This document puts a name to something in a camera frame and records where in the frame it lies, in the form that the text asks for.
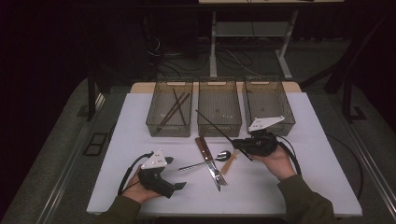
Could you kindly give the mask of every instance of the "olive jacket sleeve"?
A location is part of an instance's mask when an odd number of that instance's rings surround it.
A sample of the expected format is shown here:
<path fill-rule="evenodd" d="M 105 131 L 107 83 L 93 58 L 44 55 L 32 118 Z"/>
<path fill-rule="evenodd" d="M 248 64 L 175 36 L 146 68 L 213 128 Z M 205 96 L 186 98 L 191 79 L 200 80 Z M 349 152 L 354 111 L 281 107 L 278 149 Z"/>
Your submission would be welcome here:
<path fill-rule="evenodd" d="M 277 186 L 285 199 L 289 224 L 337 223 L 332 202 L 312 191 L 300 175 L 284 179 Z"/>
<path fill-rule="evenodd" d="M 123 196 L 117 196 L 108 210 L 92 224 L 132 224 L 140 211 L 141 204 Z"/>

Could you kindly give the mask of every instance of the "person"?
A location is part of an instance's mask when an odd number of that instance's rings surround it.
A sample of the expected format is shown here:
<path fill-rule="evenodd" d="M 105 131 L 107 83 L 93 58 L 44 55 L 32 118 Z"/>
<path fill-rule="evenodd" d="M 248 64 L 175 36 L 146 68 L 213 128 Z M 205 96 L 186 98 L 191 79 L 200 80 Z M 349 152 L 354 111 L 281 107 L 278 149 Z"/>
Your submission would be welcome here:
<path fill-rule="evenodd" d="M 267 157 L 249 155 L 254 161 L 261 161 L 280 181 L 280 189 L 286 205 L 286 220 L 292 223 L 336 223 L 332 203 L 309 188 L 300 175 L 294 172 L 288 154 L 280 146 Z M 161 195 L 145 189 L 137 176 L 130 179 L 121 196 L 117 196 L 110 208 L 99 215 L 94 224 L 134 223 L 141 204 Z"/>

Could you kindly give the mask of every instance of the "gray carpet floor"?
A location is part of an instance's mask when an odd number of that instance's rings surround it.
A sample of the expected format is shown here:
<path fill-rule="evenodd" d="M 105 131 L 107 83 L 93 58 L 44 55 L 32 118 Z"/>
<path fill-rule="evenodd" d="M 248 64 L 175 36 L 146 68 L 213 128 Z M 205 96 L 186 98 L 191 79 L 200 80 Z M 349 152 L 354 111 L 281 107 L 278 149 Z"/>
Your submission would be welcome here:
<path fill-rule="evenodd" d="M 238 66 L 233 56 L 225 49 L 234 53 L 241 63 L 255 73 L 281 74 L 274 54 L 279 42 L 260 40 L 254 43 L 248 42 L 243 48 L 235 49 L 233 46 L 232 41 L 220 40 L 218 43 L 218 76 L 240 78 L 249 73 L 240 65 Z M 290 66 L 293 81 L 301 82 L 329 67 L 343 55 L 347 46 L 348 42 L 343 40 L 291 42 L 286 53 L 286 60 Z M 159 76 L 208 76 L 207 56 L 205 50 L 198 60 L 168 55 L 168 62 L 164 64 L 174 69 L 159 66 Z M 389 185 L 396 189 L 395 133 L 358 88 L 353 90 L 352 104 L 358 106 L 367 119 L 356 120 L 353 124 L 345 123 L 340 115 L 342 93 L 326 94 L 323 90 L 325 83 L 326 78 L 304 91 L 308 93 L 323 130 L 329 135 L 328 139 L 334 154 L 351 187 L 358 192 L 361 180 L 358 164 L 346 148 L 347 146 L 355 152 L 357 150 L 348 131 L 350 127 L 356 130 Z M 111 93 L 105 95 L 106 99 L 99 106 L 92 121 L 86 121 L 84 113 L 81 113 L 88 103 L 86 81 L 76 88 L 2 223 L 90 223 L 95 219 L 95 215 L 86 213 L 86 208 L 106 155 L 112 129 L 117 122 L 123 99 L 129 89 L 130 87 L 114 87 Z M 95 133 L 106 133 L 102 153 L 98 157 L 82 155 Z M 364 166 L 363 172 L 364 185 L 360 199 L 363 216 L 343 218 L 340 223 L 395 223 L 374 180 Z M 262 223 L 260 219 L 222 221 Z M 140 222 L 166 223 L 163 219 L 140 220 Z M 176 222 L 188 222 L 188 220 L 176 219 Z M 215 223 L 219 220 L 208 219 L 205 222 Z"/>

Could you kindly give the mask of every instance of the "white tabletop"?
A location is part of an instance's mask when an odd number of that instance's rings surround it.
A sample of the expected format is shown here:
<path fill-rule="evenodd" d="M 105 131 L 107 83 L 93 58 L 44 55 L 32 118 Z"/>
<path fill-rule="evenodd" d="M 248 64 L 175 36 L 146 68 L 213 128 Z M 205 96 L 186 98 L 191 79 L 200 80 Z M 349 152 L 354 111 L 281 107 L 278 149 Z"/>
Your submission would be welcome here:
<path fill-rule="evenodd" d="M 294 146 L 303 177 L 313 191 L 329 199 L 337 217 L 361 216 L 361 206 L 335 158 L 332 148 L 305 93 L 287 93 L 296 124 L 286 137 Z M 87 208 L 102 213 L 114 201 L 120 182 L 129 166 L 139 156 L 159 148 L 175 160 L 162 172 L 166 181 L 187 182 L 170 199 L 161 197 L 143 204 L 141 216 L 182 217 L 273 217 L 285 215 L 283 197 L 277 179 L 258 161 L 238 154 L 225 175 L 228 186 L 219 192 L 205 166 L 180 172 L 177 168 L 203 161 L 195 145 L 198 136 L 197 115 L 191 113 L 191 137 L 151 137 L 146 126 L 152 93 L 130 93 L 120 112 L 100 174 Z M 245 117 L 239 95 L 242 118 Z M 198 95 L 192 99 L 192 111 Z M 249 137 L 245 121 L 239 138 Z M 213 155 L 224 149 L 233 151 L 225 138 L 207 137 Z M 216 161 L 220 169 L 223 162 Z"/>

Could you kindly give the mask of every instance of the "knife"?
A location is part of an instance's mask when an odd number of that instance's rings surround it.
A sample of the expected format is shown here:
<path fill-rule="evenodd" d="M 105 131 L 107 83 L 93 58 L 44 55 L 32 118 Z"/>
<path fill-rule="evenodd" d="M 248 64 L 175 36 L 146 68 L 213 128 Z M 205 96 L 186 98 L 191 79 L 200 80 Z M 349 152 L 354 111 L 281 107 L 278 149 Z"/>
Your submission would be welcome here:
<path fill-rule="evenodd" d="M 207 169 L 209 170 L 209 173 L 212 175 L 213 181 L 215 181 L 215 185 L 220 191 L 220 183 L 219 180 L 216 178 L 216 165 L 213 162 L 213 157 L 212 154 L 209 151 L 209 148 L 207 147 L 206 141 L 203 137 L 197 137 L 195 138 L 195 142 L 198 145 L 199 150 L 201 151 L 202 156 L 204 157 L 204 160 L 206 162 Z"/>

